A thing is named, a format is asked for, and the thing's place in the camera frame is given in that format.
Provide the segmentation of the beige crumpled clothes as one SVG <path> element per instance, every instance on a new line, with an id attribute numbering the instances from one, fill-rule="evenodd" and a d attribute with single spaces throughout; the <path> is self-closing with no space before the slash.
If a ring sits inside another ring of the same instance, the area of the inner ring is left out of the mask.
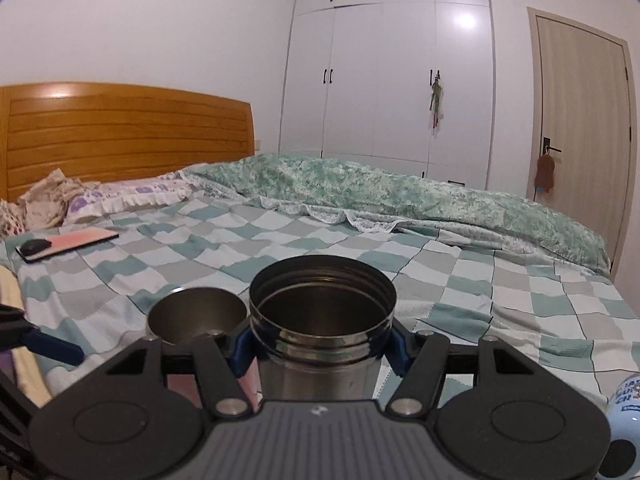
<path id="1" fill-rule="evenodd" d="M 35 183 L 15 202 L 1 200 L 1 238 L 28 231 L 51 229 L 64 221 L 72 199 L 99 186 L 98 181 L 84 182 L 66 177 L 58 168 Z"/>

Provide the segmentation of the light blue ceramic cup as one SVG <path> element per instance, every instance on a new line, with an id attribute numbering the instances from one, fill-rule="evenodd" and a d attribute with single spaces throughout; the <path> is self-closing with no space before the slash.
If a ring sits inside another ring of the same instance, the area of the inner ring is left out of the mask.
<path id="1" fill-rule="evenodd" d="M 639 375 L 626 378 L 606 407 L 611 442 L 597 473 L 597 479 L 639 478 Z"/>

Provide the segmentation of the pink smartphone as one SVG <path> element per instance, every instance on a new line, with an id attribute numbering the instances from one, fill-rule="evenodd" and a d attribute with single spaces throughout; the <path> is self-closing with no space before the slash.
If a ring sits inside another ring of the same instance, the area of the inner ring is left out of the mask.
<path id="1" fill-rule="evenodd" d="M 108 242 L 119 237 L 119 232 L 90 226 L 64 234 L 26 240 L 16 248 L 16 252 L 26 263 L 35 263 L 74 250 Z"/>

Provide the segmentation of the green floral quilt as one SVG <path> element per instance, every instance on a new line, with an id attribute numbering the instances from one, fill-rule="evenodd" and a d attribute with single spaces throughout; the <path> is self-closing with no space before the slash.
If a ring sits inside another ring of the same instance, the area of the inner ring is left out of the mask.
<path id="1" fill-rule="evenodd" d="M 180 178 L 237 203 L 349 223 L 360 232 L 454 234 L 482 247 L 564 260 L 608 276 L 605 241 L 581 223 L 527 198 L 310 156 L 261 154 L 196 164 Z"/>

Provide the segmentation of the hanging ornament on wardrobe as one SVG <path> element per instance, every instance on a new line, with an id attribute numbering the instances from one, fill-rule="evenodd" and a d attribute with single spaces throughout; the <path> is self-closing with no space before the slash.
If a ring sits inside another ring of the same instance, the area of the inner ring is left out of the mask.
<path id="1" fill-rule="evenodd" d="M 431 101 L 430 101 L 430 114 L 431 114 L 431 128 L 436 131 L 439 128 L 440 121 L 442 120 L 442 95 L 444 89 L 442 88 L 442 77 L 440 71 L 435 73 L 431 84 Z"/>

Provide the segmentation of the purple floral pillow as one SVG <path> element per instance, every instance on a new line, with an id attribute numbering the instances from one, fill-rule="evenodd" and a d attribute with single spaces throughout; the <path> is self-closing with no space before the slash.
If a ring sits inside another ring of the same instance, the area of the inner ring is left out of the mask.
<path id="1" fill-rule="evenodd" d="M 192 193 L 192 186 L 180 179 L 149 178 L 101 183 L 72 199 L 64 224 L 87 223 L 109 214 L 175 205 L 190 198 Z"/>

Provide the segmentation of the beige wooden door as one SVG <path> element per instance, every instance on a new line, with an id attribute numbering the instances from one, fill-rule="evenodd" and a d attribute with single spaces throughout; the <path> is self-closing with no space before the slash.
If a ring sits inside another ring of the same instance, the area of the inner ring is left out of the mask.
<path id="1" fill-rule="evenodd" d="M 554 154 L 554 187 L 527 196 L 605 240 L 610 270 L 623 255 L 637 167 L 637 104 L 629 44 L 597 27 L 548 11 L 528 11 L 534 70 L 536 172 L 542 139 Z"/>

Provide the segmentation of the checkered bed sheet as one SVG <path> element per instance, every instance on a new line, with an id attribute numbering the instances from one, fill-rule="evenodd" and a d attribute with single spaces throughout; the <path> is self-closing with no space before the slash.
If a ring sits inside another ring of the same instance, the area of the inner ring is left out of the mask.
<path id="1" fill-rule="evenodd" d="M 338 321 L 367 330 L 386 310 L 412 332 L 455 344 L 504 340 L 597 404 L 639 370 L 639 320 L 614 284 L 513 236 L 399 221 L 358 229 L 252 203 L 195 197 L 98 220 L 110 240 L 38 262 L 25 235 L 1 244 L 26 315 L 77 344 L 85 361 L 38 358 L 47 396 L 146 332 L 149 310 L 179 288 L 215 287 L 281 326 Z"/>

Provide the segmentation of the white wardrobe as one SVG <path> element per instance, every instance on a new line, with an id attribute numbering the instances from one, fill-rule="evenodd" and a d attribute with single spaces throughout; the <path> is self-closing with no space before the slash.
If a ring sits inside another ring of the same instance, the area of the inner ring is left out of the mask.
<path id="1" fill-rule="evenodd" d="M 494 75 L 490 0 L 295 0 L 280 151 L 484 188 Z"/>

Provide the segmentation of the silver steel cup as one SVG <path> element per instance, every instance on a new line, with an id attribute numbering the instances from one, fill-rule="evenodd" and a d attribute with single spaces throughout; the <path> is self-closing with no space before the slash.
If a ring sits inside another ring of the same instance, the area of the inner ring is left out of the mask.
<path id="1" fill-rule="evenodd" d="M 340 256 L 284 259 L 250 283 L 250 328 L 264 399 L 370 399 L 397 292 L 370 264 Z"/>

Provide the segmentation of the brown plush toy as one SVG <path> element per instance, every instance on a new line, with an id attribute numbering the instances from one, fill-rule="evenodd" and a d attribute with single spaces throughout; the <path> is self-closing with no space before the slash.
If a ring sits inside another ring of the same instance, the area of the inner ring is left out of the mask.
<path id="1" fill-rule="evenodd" d="M 534 187 L 536 191 L 549 193 L 554 187 L 555 161 L 545 152 L 537 160 Z"/>

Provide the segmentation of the wooden headboard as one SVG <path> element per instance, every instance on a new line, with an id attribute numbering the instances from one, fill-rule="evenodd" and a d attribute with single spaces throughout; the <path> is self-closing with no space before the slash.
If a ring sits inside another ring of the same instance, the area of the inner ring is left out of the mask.
<path id="1" fill-rule="evenodd" d="M 1 89 L 1 195 L 10 202 L 55 169 L 113 182 L 254 153 L 247 102 L 106 82 Z"/>

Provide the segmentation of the pink steel cup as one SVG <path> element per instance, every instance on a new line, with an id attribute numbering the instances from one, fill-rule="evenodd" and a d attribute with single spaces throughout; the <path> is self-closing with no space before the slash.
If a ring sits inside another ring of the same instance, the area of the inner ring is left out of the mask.
<path id="1" fill-rule="evenodd" d="M 232 292 L 215 287 L 176 288 L 146 316 L 150 336 L 186 350 L 198 336 L 228 335 L 240 326 L 250 327 L 246 305 Z"/>

